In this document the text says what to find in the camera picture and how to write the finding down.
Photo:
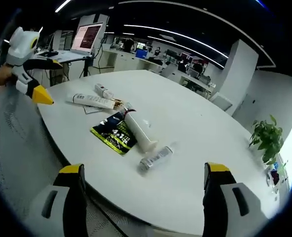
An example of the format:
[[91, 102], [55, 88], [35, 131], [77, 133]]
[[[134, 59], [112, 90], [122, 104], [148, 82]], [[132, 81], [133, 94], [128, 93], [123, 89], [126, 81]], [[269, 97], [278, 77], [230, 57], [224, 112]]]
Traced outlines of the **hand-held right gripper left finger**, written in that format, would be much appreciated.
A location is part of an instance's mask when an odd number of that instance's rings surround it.
[[85, 237], [84, 165], [63, 167], [32, 201], [24, 225], [34, 237]]

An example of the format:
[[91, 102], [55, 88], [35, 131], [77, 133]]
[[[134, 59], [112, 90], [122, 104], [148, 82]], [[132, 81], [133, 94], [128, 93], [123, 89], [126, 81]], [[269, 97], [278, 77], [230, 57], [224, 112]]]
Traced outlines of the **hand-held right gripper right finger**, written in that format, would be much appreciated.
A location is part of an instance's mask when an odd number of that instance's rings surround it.
[[204, 237], [252, 237], [268, 222], [260, 199], [228, 167], [205, 163]]

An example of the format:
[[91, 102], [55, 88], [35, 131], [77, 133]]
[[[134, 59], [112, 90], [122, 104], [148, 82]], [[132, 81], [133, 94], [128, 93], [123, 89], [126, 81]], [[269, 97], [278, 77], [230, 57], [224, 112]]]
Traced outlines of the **person's left hand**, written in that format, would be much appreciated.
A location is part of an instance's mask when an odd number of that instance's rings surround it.
[[9, 81], [16, 81], [16, 77], [12, 74], [12, 66], [3, 64], [0, 67], [0, 87], [5, 86]]

